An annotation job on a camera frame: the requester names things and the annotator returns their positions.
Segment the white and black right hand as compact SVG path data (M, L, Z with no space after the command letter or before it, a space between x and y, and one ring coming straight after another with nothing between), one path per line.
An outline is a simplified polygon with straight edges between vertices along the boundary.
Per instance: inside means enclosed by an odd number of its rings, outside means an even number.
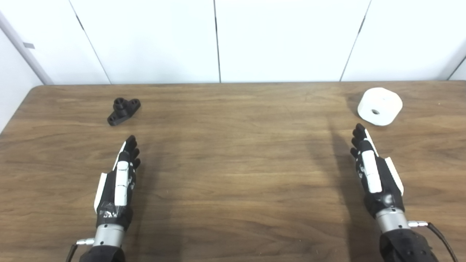
M382 233L410 229L403 203L404 187L390 157L379 156L368 130L357 124L351 155L364 190L363 204Z

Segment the white and black left hand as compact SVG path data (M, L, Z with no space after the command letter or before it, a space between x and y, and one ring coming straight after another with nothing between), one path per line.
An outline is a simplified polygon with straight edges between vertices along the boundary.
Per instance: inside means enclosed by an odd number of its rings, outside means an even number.
M134 215L131 202L141 164L138 154L137 140L131 135L122 144L112 170L100 175L94 200L97 221L93 246L122 246Z

